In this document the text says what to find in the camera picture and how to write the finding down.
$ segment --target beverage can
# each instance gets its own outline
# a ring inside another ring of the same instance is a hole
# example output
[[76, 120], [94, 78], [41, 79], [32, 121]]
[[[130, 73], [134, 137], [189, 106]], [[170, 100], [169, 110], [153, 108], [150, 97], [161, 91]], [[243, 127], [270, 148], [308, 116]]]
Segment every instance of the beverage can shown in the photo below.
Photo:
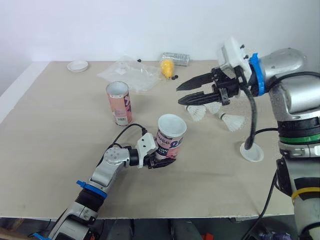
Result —
[[122, 81], [114, 81], [106, 86], [106, 94], [114, 121], [119, 126], [127, 126], [132, 121], [129, 87]]
[[158, 120], [156, 142], [158, 149], [155, 157], [158, 160], [176, 159], [180, 145], [187, 130], [185, 121], [175, 114], [164, 114]]

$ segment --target green ring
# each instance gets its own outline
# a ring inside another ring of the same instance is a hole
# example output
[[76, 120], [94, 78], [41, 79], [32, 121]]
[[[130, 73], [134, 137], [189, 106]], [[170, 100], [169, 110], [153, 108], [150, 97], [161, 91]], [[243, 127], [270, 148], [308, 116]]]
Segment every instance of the green ring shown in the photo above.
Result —
[[320, 140], [320, 133], [302, 137], [280, 137], [280, 141], [288, 144], [309, 143]]

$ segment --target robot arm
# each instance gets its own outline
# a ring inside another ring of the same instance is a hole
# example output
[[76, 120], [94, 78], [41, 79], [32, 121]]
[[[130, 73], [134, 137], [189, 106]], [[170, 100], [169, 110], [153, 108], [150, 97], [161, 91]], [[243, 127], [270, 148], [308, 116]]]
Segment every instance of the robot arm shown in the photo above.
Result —
[[178, 103], [203, 105], [221, 102], [228, 105], [230, 98], [245, 88], [254, 97], [269, 93], [278, 123], [278, 145], [282, 154], [282, 158], [276, 161], [279, 189], [292, 198], [300, 238], [307, 239], [310, 234], [312, 238], [308, 239], [319, 240], [320, 74], [301, 72], [306, 59], [300, 51], [292, 48], [281, 49], [262, 58], [255, 53], [249, 58], [244, 46], [232, 39], [223, 45], [218, 58], [220, 67], [177, 88], [177, 91], [191, 90], [213, 83], [213, 92], [189, 94]]
[[77, 181], [82, 191], [56, 221], [48, 238], [38, 234], [34, 236], [42, 240], [97, 240], [99, 236], [90, 225], [97, 219], [99, 209], [107, 198], [117, 173], [129, 166], [141, 168], [148, 165], [151, 169], [164, 167], [174, 161], [166, 159], [165, 164], [157, 162], [153, 154], [157, 149], [157, 143], [150, 133], [145, 133], [133, 149], [107, 149], [88, 182]]

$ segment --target plastic bag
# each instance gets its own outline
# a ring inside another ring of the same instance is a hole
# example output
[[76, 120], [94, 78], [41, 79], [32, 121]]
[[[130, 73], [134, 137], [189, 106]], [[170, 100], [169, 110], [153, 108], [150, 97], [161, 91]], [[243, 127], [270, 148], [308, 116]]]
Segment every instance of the plastic bag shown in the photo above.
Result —
[[140, 92], [148, 91], [161, 80], [161, 70], [123, 56], [98, 76], [108, 82], [124, 82], [130, 89]]

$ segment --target small white dish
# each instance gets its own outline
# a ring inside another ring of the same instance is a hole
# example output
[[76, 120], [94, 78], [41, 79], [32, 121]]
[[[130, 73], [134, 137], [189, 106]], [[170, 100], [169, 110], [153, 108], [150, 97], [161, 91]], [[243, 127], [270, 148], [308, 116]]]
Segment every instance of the small white dish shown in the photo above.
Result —
[[242, 157], [252, 163], [260, 162], [265, 157], [264, 151], [255, 143], [252, 144], [252, 147], [249, 150], [246, 150], [245, 143], [242, 143], [240, 146], [240, 153]]
[[81, 73], [88, 68], [88, 62], [87, 61], [82, 61], [82, 60], [75, 60], [70, 62], [66, 67], [70, 72], [73, 73]]

